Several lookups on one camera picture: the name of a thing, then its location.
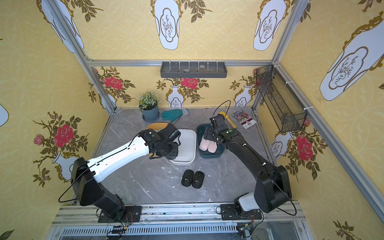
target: white vase print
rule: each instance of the white vase print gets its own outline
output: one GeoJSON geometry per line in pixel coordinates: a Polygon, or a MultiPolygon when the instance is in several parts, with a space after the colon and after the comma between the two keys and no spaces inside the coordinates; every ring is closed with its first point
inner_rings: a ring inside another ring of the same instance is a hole
{"type": "Polygon", "coordinates": [[[271,44],[281,21],[285,18],[287,5],[284,0],[267,2],[259,14],[253,47],[264,51],[271,44]]]}
{"type": "Polygon", "coordinates": [[[179,44],[179,5],[174,0],[156,0],[154,16],[161,45],[175,50],[179,44]]]}
{"type": "Polygon", "coordinates": [[[69,181],[71,179],[71,173],[73,169],[73,163],[77,157],[73,156],[68,159],[65,159],[61,156],[61,152],[58,152],[56,158],[52,161],[52,163],[57,163],[61,166],[61,175],[62,177],[69,181]]]}
{"type": "Polygon", "coordinates": [[[285,135],[279,134],[271,143],[271,150],[275,159],[279,159],[288,151],[288,142],[293,139],[292,132],[287,132],[285,135]]]}
{"type": "MultiPolygon", "coordinates": [[[[63,4],[60,0],[54,0],[57,2],[57,4],[60,7],[61,12],[64,14],[67,23],[71,26],[71,30],[74,32],[76,36],[77,42],[80,44],[81,48],[84,48],[83,41],[81,40],[80,34],[76,28],[76,25],[72,19],[71,14],[69,13],[67,7],[65,4],[63,4]]],[[[64,45],[67,47],[67,49],[74,53],[74,47],[72,44],[66,39],[66,37],[63,34],[63,29],[57,24],[58,19],[54,16],[54,14],[51,12],[50,8],[48,7],[49,0],[41,0],[41,11],[43,11],[45,18],[47,21],[51,24],[52,28],[54,29],[57,36],[60,38],[60,40],[64,43],[64,45]]]]}
{"type": "Polygon", "coordinates": [[[179,86],[171,86],[172,93],[167,96],[168,106],[170,108],[182,108],[184,107],[184,97],[178,90],[179,86]]]}
{"type": "Polygon", "coordinates": [[[9,115],[6,109],[0,104],[0,127],[8,121],[9,115]]]}
{"type": "MultiPolygon", "coordinates": [[[[113,105],[115,106],[115,108],[117,108],[117,107],[118,107],[118,103],[116,102],[116,100],[115,100],[111,95],[109,95],[109,94],[108,94],[108,98],[111,100],[111,102],[113,103],[113,105]]],[[[107,111],[107,113],[108,113],[109,115],[111,115],[111,114],[115,111],[115,109],[110,109],[110,108],[108,107],[108,105],[107,105],[107,103],[105,102],[104,98],[101,98],[101,105],[102,105],[103,108],[107,111]]]]}
{"type": "Polygon", "coordinates": [[[252,86],[244,86],[243,92],[237,95],[235,98],[235,104],[233,105],[234,107],[245,107],[249,104],[252,99],[252,96],[249,93],[251,88],[252,86]]]}
{"type": "Polygon", "coordinates": [[[371,20],[372,22],[370,21],[370,28],[366,25],[358,28],[355,31],[356,36],[343,47],[343,51],[320,84],[323,98],[328,101],[335,99],[368,70],[373,70],[372,67],[375,63],[382,60],[384,57],[382,14],[383,12],[380,12],[378,17],[371,20]]]}

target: white tray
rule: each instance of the white tray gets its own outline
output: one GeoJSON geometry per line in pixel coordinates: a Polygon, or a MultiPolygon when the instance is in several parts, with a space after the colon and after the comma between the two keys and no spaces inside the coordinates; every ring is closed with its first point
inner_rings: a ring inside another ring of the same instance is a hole
{"type": "Polygon", "coordinates": [[[190,129],[179,129],[180,143],[179,154],[174,160],[170,160],[175,165],[188,166],[193,163],[196,157],[196,132],[190,129]]]}

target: seed packet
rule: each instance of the seed packet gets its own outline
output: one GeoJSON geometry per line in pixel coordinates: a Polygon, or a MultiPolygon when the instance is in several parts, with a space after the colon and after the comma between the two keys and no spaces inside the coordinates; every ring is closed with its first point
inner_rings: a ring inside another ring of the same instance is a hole
{"type": "Polygon", "coordinates": [[[232,116],[240,122],[245,129],[256,124],[256,121],[246,114],[243,110],[232,113],[232,116]]]}

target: gray flower pot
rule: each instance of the gray flower pot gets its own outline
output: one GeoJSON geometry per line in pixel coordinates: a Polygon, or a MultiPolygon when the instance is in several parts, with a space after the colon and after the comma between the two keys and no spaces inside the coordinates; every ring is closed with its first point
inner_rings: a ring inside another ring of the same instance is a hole
{"type": "Polygon", "coordinates": [[[151,110],[143,110],[143,109],[141,109],[141,113],[143,114],[143,119],[146,122],[156,121],[160,117],[159,106],[157,104],[151,110]]]}

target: white cable clip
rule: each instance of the white cable clip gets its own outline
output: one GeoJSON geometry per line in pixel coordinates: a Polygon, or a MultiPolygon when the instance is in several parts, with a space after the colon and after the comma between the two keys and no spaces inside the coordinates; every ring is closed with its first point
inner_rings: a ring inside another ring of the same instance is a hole
{"type": "Polygon", "coordinates": [[[305,111],[305,110],[307,110],[308,108],[314,108],[314,106],[312,106],[312,107],[307,107],[307,108],[303,108],[303,109],[304,109],[304,111],[305,111]]]}

